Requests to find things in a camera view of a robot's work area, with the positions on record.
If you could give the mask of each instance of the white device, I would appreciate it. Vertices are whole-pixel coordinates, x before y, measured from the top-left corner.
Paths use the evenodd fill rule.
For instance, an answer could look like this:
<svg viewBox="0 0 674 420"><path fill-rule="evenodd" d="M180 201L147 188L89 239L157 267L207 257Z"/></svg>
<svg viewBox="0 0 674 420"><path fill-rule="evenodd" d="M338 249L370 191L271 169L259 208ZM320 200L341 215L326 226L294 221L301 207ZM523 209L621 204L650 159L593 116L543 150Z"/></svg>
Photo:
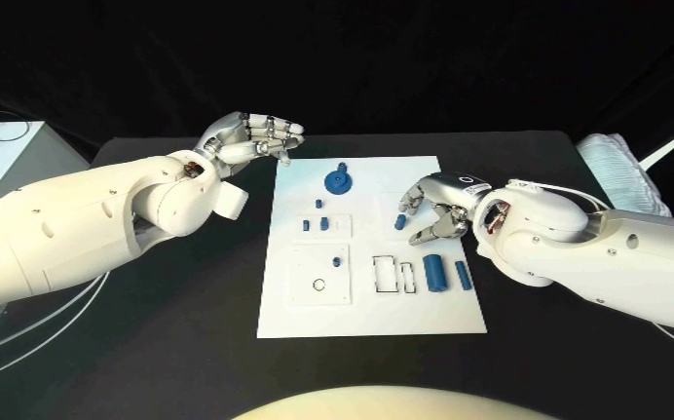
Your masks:
<svg viewBox="0 0 674 420"><path fill-rule="evenodd" d="M160 242L192 234L215 211L236 219L248 193L220 181L256 157L288 163L304 128L232 113L194 151L37 181L0 199L0 303L94 279Z"/></svg>
<svg viewBox="0 0 674 420"><path fill-rule="evenodd" d="M459 238L471 221L477 253L527 286L562 284L588 301L674 326L674 219L624 210L585 213L544 190L573 190L513 179L497 190L462 173L421 179L400 202L415 213L423 198L439 219L412 245Z"/></svg>

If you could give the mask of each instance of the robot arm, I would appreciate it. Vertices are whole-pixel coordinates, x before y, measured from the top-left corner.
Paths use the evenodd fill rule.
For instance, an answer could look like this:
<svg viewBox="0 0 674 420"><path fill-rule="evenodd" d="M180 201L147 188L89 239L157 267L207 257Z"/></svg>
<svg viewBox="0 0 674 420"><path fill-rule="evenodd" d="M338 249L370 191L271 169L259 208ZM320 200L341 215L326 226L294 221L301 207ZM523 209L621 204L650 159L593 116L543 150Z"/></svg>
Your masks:
<svg viewBox="0 0 674 420"><path fill-rule="evenodd" d="M288 163L304 128L232 113L194 151L37 181L0 199L0 302L86 282L160 242L194 232L215 211L236 219L248 193L222 178L258 157Z"/></svg>
<svg viewBox="0 0 674 420"><path fill-rule="evenodd" d="M459 177L472 178L435 173L418 185L434 192L429 199L444 209L467 211L477 252L511 279L529 286L557 282L588 301L674 325L673 219L622 210L586 214L567 198L520 180L467 198ZM442 236L445 215L410 238L412 245ZM465 230L457 228L449 236L461 237Z"/></svg>

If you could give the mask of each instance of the black table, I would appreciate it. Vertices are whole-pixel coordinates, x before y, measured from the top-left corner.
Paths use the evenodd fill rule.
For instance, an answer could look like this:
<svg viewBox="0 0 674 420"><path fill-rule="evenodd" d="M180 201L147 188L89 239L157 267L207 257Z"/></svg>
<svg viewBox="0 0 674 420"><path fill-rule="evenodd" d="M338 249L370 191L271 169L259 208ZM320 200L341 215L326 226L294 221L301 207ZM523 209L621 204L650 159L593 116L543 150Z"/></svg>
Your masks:
<svg viewBox="0 0 674 420"><path fill-rule="evenodd" d="M194 142L114 139L94 165ZM436 155L445 171L493 185L520 177L605 199L556 132L318 136L292 154ZM461 391L562 418L665 412L674 341L562 286L511 281L477 256L474 237L464 247L488 334L256 339L274 171L272 160L252 162L232 179L251 193L239 220L212 216L115 270L81 320L0 373L3 418L228 418L294 394L370 384Z"/></svg>

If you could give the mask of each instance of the white paper sheet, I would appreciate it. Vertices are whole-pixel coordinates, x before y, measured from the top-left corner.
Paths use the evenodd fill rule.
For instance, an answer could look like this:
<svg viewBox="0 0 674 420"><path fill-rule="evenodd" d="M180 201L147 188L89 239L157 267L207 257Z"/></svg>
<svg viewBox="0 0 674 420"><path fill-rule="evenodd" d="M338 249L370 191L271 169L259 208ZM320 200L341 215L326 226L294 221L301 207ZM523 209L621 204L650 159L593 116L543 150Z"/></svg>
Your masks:
<svg viewBox="0 0 674 420"><path fill-rule="evenodd" d="M336 196L323 180L340 162L354 184ZM408 216L405 229L393 227L406 190L434 172L439 172L435 157L311 159L294 160L289 167L278 165L259 338L485 332L478 283L462 290L454 264L462 260L470 266L461 241L408 245L409 237L436 220L428 203ZM315 208L315 199L323 200L323 209ZM320 231L323 216L340 220L338 231ZM302 231L304 219L310 232ZM422 257L428 254L439 254L444 261L449 289L438 293L428 291L425 282ZM379 255L395 258L399 291L393 293L374 289L373 257ZM416 293L405 292L403 262L412 263Z"/></svg>

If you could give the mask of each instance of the black cable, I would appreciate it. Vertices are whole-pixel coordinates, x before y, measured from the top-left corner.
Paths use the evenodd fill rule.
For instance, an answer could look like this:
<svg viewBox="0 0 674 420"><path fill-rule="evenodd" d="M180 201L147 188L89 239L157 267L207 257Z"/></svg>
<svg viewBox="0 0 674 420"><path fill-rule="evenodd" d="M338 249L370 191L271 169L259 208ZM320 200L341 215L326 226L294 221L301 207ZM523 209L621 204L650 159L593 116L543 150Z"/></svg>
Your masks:
<svg viewBox="0 0 674 420"><path fill-rule="evenodd" d="M9 115L14 115L26 123L26 132L19 137L13 137L12 139L0 139L0 142L10 142L13 140L20 139L29 133L30 124L29 124L29 121L26 120L26 118L23 116L17 115L16 113L13 113L12 111L0 110L0 113L7 113Z"/></svg>

